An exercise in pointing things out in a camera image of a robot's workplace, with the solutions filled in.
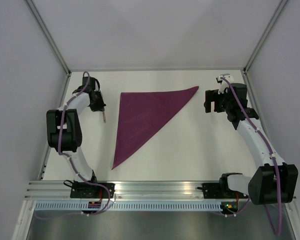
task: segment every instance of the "metal frame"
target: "metal frame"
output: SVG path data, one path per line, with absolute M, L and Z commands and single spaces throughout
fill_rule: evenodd
M 139 71 L 190 71 L 190 70 L 243 70 L 243 67 L 151 67 L 151 68 L 108 68 L 108 69 L 86 69 L 88 72 L 139 72 Z M 72 73 L 82 73 L 83 70 L 74 69 Z
M 36 201 L 36 211 L 91 211 L 89 200 L 41 200 Z M 106 206 L 107 201 L 103 200 L 98 209 L 106 207 L 107 211 L 136 211 L 136 212 L 221 212 L 221 201 L 115 201 Z
M 235 199 L 204 199 L 203 192 L 197 189 L 202 183 L 218 183 L 218 181 L 101 181 L 100 183 L 115 184 L 116 201 L 235 201 Z M 70 198 L 70 193 L 71 189 L 65 186 L 63 181 L 31 181 L 24 200 L 80 200 Z
M 298 201 L 294 200 L 290 203 L 287 203 L 286 210 L 288 212 L 289 220 L 292 226 L 292 230 L 295 235 L 295 239 L 300 239 L 300 207 Z
M 29 232 L 30 223 L 35 210 L 36 201 L 23 201 L 12 240 L 25 240 Z
M 269 138 L 267 127 L 266 127 L 266 125 L 264 123 L 265 121 L 264 121 L 262 112 L 260 111 L 259 104 L 258 104 L 258 99 L 256 97 L 256 93 L 254 91 L 254 88 L 253 88 L 253 86 L 251 84 L 251 78 L 249 76 L 249 73 L 247 73 L 244 70 L 242 70 L 241 74 L 242 74 L 243 82 L 244 82 L 244 84 L 247 87 L 248 97 L 249 97 L 251 106 L 254 108 L 254 110 L 256 111 L 256 113 L 259 115 L 262 129 L 263 129 L 264 133 L 266 134 L 266 136 Z
M 288 5 L 290 0 L 281 0 L 278 4 L 277 8 L 275 9 L 269 23 L 267 24 L 265 30 L 263 31 L 263 34 L 261 38 L 259 39 L 258 43 L 256 44 L 248 62 L 246 63 L 244 67 L 244 71 L 247 72 L 251 68 L 252 64 L 254 63 L 256 57 L 258 56 L 258 53 L 260 52 L 261 48 L 263 47 L 265 41 L 267 40 L 269 34 L 273 30 L 275 24 L 277 23 L 279 17 L 283 13 L 284 9 Z
M 44 20 L 42 19 L 35 3 L 33 0 L 24 0 L 26 6 L 28 7 L 28 9 L 30 10 L 30 12 L 32 13 L 36 23 L 38 24 L 40 30 L 42 31 L 45 39 L 48 41 L 56 59 L 59 61 L 61 67 L 63 68 L 63 70 L 65 71 L 65 73 L 67 75 L 69 75 L 71 73 L 70 69 L 68 68 L 64 58 L 62 57 L 56 42 L 54 41 L 54 39 L 52 38 Z

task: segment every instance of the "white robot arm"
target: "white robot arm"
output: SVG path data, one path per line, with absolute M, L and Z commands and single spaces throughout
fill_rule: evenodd
M 205 112 L 211 112 L 212 102 L 214 102 L 214 112 L 226 112 L 227 119 L 244 139 L 257 167 L 253 177 L 244 176 L 241 173 L 224 173 L 219 180 L 221 189 L 246 194 L 256 205 L 276 203 L 278 201 L 277 176 L 272 159 L 275 157 L 280 175 L 281 202 L 291 202 L 298 170 L 294 164 L 285 163 L 266 137 L 258 114 L 253 108 L 248 107 L 247 86 L 242 83 L 234 83 L 234 78 L 230 74 L 220 75 L 217 77 L 217 82 L 221 84 L 219 89 L 205 92 Z M 246 114 L 241 110 L 237 100 Z M 270 154 L 266 142 L 269 144 L 272 154 Z
M 87 80 L 87 77 L 82 79 L 82 85 L 73 92 L 73 96 L 78 94 L 78 92 L 86 85 Z M 92 182 L 96 181 L 94 171 L 88 165 L 81 149 L 82 132 L 79 123 L 79 115 L 85 108 L 90 107 L 93 112 L 101 111 L 105 122 L 105 106 L 106 105 L 100 92 L 100 84 L 97 79 L 91 77 L 90 83 L 85 91 L 73 99 L 67 106 L 63 126 L 60 125 L 61 114 L 64 106 L 61 106 L 56 110 L 49 110 L 46 113 L 48 144 L 50 147 L 55 148 L 55 150 L 58 151 L 59 132 L 60 128 L 63 128 L 61 152 L 66 154 L 63 155 L 63 157 L 67 160 L 70 169 L 73 171 L 74 180 L 77 182 L 82 182 L 82 179 L 74 172 L 68 155 L 71 157 L 73 164 L 76 166 L 76 170 L 84 179 L 91 180 Z

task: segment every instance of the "white enclosure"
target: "white enclosure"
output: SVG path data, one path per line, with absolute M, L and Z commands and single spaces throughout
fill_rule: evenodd
M 0 240 L 27 235 L 29 181 L 72 177 L 48 148 L 46 111 L 69 99 L 85 70 L 101 83 L 108 122 L 99 112 L 82 113 L 82 149 L 98 179 L 111 181 L 252 176 L 254 161 L 226 114 L 203 107 L 218 75 L 245 82 L 272 145 L 298 168 L 297 209 L 287 217 L 300 239 L 300 0 L 1 0 Z M 110 170 L 120 93 L 194 86 L 182 111 Z M 194 166 L 181 167 L 189 154 Z
M 35 0 L 73 70 L 242 68 L 279 0 Z

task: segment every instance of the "purple cable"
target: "purple cable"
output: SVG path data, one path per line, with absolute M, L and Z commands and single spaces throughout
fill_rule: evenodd
M 87 179 L 85 179 L 79 172 L 78 170 L 76 169 L 76 166 L 74 165 L 74 162 L 71 158 L 71 156 L 67 153 L 63 153 L 61 152 L 61 141 L 62 141 L 62 132 L 63 132 L 63 125 L 64 125 L 64 122 L 65 122 L 65 114 L 66 114 L 66 110 L 68 108 L 68 105 L 78 96 L 80 96 L 84 91 L 85 89 L 87 88 L 89 82 L 90 82 L 90 74 L 85 71 L 83 72 L 83 77 L 85 76 L 85 74 L 88 75 L 88 80 L 86 81 L 86 84 L 84 85 L 84 87 L 81 89 L 81 91 L 72 96 L 67 102 L 66 104 L 64 105 L 63 107 L 63 110 L 62 110 L 62 114 L 61 114 L 61 122 L 60 122 L 60 131 L 59 131 L 59 137 L 58 137 L 58 154 L 60 156 L 66 156 L 67 158 L 69 158 L 69 161 L 70 161 L 70 164 L 73 168 L 73 171 L 75 172 L 76 175 L 78 175 L 78 177 L 84 181 L 86 184 L 88 185 L 92 185 L 92 186 L 97 186 L 97 187 L 101 187 L 101 188 L 104 188 L 108 194 L 108 201 L 106 202 L 105 206 L 100 210 L 100 211 L 97 211 L 95 213 L 90 213 L 90 214 L 86 214 L 86 216 L 89 216 L 89 215 L 98 215 L 98 214 L 101 214 L 103 212 L 106 211 L 106 208 L 108 207 L 109 205 L 109 202 L 110 202 L 110 198 L 111 198 L 111 194 L 110 194 L 110 191 L 109 189 L 104 186 L 104 185 L 101 185 L 99 183 L 93 183 L 93 182 L 89 182 Z M 53 219 L 53 218 L 59 218 L 59 217 L 63 217 L 63 216 L 68 216 L 68 215 L 77 215 L 77 214 L 82 214 L 81 212 L 70 212 L 70 213 L 66 213 L 66 214 L 62 214 L 62 215 L 57 215 L 57 216 L 53 216 L 53 217 L 40 217 L 40 216 L 37 216 L 36 212 L 34 212 L 34 216 L 39 219 L 39 220 L 49 220 L 49 219 Z
M 225 79 L 224 77 L 220 77 L 223 81 L 225 81 L 228 85 L 229 85 L 229 88 L 231 89 L 232 93 L 233 93 L 233 96 L 236 100 L 236 102 L 238 103 L 242 113 L 244 114 L 245 118 L 247 119 L 247 121 L 250 123 L 250 125 L 253 127 L 253 129 L 255 131 L 257 131 L 257 133 L 260 135 L 260 137 L 262 138 L 262 140 L 264 141 L 266 147 L 268 148 L 269 150 L 269 153 L 270 155 L 272 155 L 274 152 L 272 151 L 272 148 L 270 146 L 270 143 L 268 142 L 268 140 L 266 139 L 266 137 L 264 136 L 264 134 L 259 131 L 256 127 L 256 125 L 254 125 L 254 123 L 251 121 L 251 119 L 248 117 L 246 111 L 244 110 L 244 107 L 241 105 L 240 103 L 240 100 L 234 90 L 234 87 L 231 85 L 231 83 Z M 280 236 L 281 234 L 281 228 L 282 228 L 282 203 L 281 203 L 281 185 L 280 185 L 280 173 L 279 173 L 279 168 L 278 168 L 278 164 L 277 164 L 277 161 L 276 161 L 276 157 L 272 156 L 272 161 L 273 161 L 273 165 L 274 165 L 274 170 L 275 170 L 275 175 L 276 175 L 276 197 L 277 197 L 277 200 L 278 200 L 278 228 L 277 230 L 275 230 L 275 226 L 274 226 L 274 223 L 271 219 L 271 216 L 270 216 L 270 213 L 269 213 L 269 210 L 267 208 L 266 205 L 264 205 L 264 208 L 265 208 L 265 211 L 266 211 L 266 214 L 269 218 L 269 222 L 270 222 L 270 225 L 271 225 L 271 228 L 272 228 L 272 231 L 274 232 L 274 234 L 276 236 Z

